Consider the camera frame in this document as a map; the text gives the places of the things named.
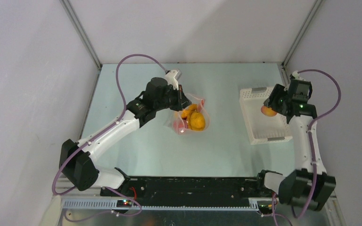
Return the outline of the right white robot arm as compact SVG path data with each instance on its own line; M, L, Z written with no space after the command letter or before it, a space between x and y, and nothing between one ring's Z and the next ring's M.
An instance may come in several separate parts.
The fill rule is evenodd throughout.
M336 179L327 174L317 142L319 119L316 107L308 101L313 88L309 81L292 79L288 87L277 84L264 106L285 116L293 142L295 168L288 175L262 170L255 190L262 197L274 192L279 202L303 210L320 211L336 187Z

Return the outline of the pink peach top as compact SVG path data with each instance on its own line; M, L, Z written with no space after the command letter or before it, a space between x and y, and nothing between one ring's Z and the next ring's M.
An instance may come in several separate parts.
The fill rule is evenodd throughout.
M182 134L185 132L185 129L187 129L188 126L185 125L184 120L175 120L173 122L173 129L177 134Z

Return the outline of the pink peach bottom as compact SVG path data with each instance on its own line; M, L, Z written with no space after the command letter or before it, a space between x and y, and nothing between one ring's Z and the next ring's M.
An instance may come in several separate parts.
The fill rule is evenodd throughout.
M276 111L272 110L270 107L266 107L264 105L261 107L260 110L263 115L268 116L268 117L274 117L278 114Z

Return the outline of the yellow mango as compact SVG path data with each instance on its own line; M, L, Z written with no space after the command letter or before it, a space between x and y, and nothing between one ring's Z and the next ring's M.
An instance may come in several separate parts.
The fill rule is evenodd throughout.
M206 120L202 113L193 112L189 119L190 129L195 131L203 131L206 127Z

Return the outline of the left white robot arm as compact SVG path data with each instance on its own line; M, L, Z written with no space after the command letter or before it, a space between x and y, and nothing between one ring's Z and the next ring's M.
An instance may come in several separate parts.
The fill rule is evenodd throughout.
M125 111L107 126L77 142L68 139L62 144L59 168L74 188L110 187L117 195L129 193L127 175L119 168L98 165L99 158L115 143L154 119L158 111L181 111L191 105L182 86L174 87L164 78L152 78L146 89L130 101Z

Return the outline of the orange fried snack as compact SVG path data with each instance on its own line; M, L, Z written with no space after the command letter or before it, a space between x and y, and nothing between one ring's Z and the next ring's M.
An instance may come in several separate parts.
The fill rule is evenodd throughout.
M197 110L197 104L191 104L186 109L182 110L181 118L183 120L186 120L187 117L196 110Z

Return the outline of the clear zip top bag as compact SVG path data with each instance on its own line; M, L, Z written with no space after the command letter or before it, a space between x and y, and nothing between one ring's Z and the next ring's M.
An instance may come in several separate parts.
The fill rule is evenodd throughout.
M178 135L203 132L210 125L210 116L205 109L206 100L193 94L186 94L191 101L186 109L174 112L169 118L169 127Z

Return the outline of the pink peach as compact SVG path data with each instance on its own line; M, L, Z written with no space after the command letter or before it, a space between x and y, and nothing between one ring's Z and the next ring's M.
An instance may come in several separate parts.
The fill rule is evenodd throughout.
M185 132L185 129L187 129L188 126L185 125L184 120L175 120L173 122L173 129L177 134L182 134Z
M268 116L268 117L274 117L278 114L276 111L272 110L270 107L266 107L264 105L261 107L260 110L263 115Z

